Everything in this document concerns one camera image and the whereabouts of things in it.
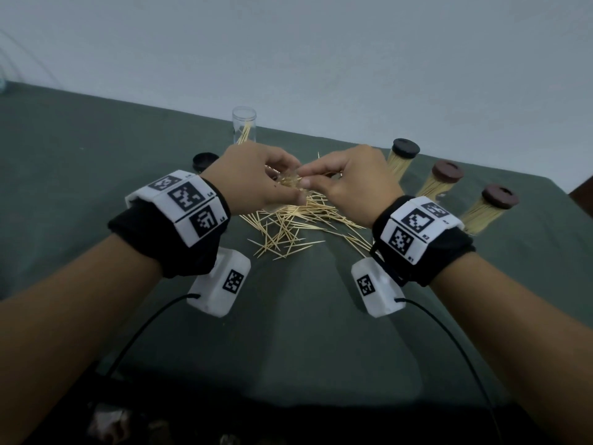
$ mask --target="bundle of toothpicks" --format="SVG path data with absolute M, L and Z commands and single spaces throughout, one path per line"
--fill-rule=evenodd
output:
M 249 124 L 244 126 L 237 143 L 247 140 L 249 129 Z M 278 178 L 277 181 L 295 187 L 296 179 L 291 176 Z M 342 237 L 362 257 L 368 257 L 365 252 L 368 253 L 372 246 L 360 234 L 361 230 L 366 230 L 366 228 L 340 214 L 337 208 L 328 202 L 325 195 L 318 192 L 308 192 L 307 204 L 304 206 L 283 206 L 274 212 L 258 210 L 254 214 L 242 215 L 241 218 L 262 234 L 261 242 L 263 243 L 247 239 L 259 246 L 254 256 L 260 257 L 264 253 L 270 252 L 277 255 L 274 261 L 325 242 L 324 240 L 307 241 L 305 237 L 299 237 L 301 231 L 321 231 Z

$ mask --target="qr-like code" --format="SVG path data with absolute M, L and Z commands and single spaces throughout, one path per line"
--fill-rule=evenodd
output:
M 439 205 L 437 205 L 436 203 L 433 203 L 433 202 L 426 203 L 426 204 L 422 205 L 422 207 L 437 218 L 446 217 L 446 216 L 450 215 L 449 211 L 441 208 Z
M 187 182 L 168 192 L 167 195 L 185 212 L 192 210 L 204 202 L 202 195 L 191 183 Z
M 412 231 L 421 232 L 434 222 L 434 218 L 416 208 L 401 219 L 400 222 L 410 227 Z
M 153 183 L 149 184 L 148 187 L 155 190 L 165 190 L 167 187 L 171 187 L 181 181 L 181 178 L 176 176 L 167 175 L 165 178 L 161 178 Z
M 206 205 L 202 209 L 189 217 L 189 221 L 196 230 L 198 237 L 203 237 L 218 226 L 217 218 L 214 216 L 210 206 Z
M 236 294 L 244 277 L 245 276 L 241 275 L 241 273 L 236 270 L 231 270 L 226 277 L 226 281 L 222 285 L 222 288 Z
M 369 278 L 369 275 L 365 275 L 365 276 L 362 276 L 362 278 L 358 278 L 356 280 L 356 283 L 360 287 L 360 291 L 362 292 L 363 296 L 371 294 L 375 291 L 375 287 L 372 284 L 371 278 Z
M 389 239 L 389 245 L 399 254 L 405 256 L 413 241 L 414 236 L 405 232 L 400 227 L 396 227 L 396 230 L 391 234 L 391 238 Z

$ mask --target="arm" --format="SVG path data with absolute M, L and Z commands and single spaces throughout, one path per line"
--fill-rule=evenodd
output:
M 323 176 L 342 171 L 342 178 Z M 299 169 L 301 185 L 325 194 L 372 227 L 403 195 L 379 150 L 331 153 Z M 475 253 L 453 261 L 431 288 L 517 401 L 571 443 L 593 441 L 593 330 L 562 313 Z
M 160 278 L 157 261 L 111 235 L 0 304 L 0 441 L 26 438 Z
M 475 253 L 431 288 L 536 421 L 567 443 L 593 441 L 593 330 Z
M 231 214 L 250 214 L 265 205 L 304 203 L 298 189 L 269 177 L 270 167 L 285 171 L 299 165 L 280 148 L 245 142 L 230 146 L 202 175 Z M 154 242 L 168 242 L 162 239 Z M 7 332 L 0 335 L 0 443 L 20 443 L 34 430 L 159 282 L 159 262 L 114 234 L 0 303 L 0 324 Z

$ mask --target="container lid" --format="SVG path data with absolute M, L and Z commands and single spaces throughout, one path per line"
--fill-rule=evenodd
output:
M 482 191 L 484 200 L 500 209 L 511 209 L 519 204 L 519 197 L 510 189 L 500 184 L 488 184 Z
M 193 168 L 198 173 L 202 173 L 205 169 L 218 159 L 218 155 L 210 152 L 198 153 L 193 157 Z
M 391 151 L 404 159 L 413 159 L 420 152 L 420 147 L 416 142 L 408 139 L 396 139 L 393 141 Z
M 440 159 L 432 166 L 432 174 L 443 183 L 456 183 L 464 173 L 456 163 Z

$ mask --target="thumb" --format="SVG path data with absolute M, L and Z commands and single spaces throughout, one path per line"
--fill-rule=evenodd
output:
M 307 196 L 295 187 L 286 187 L 274 184 L 268 191 L 267 203 L 271 205 L 296 205 L 307 204 Z
M 301 187 L 307 190 L 315 190 L 327 196 L 331 188 L 337 183 L 336 180 L 323 175 L 305 176 L 301 179 Z

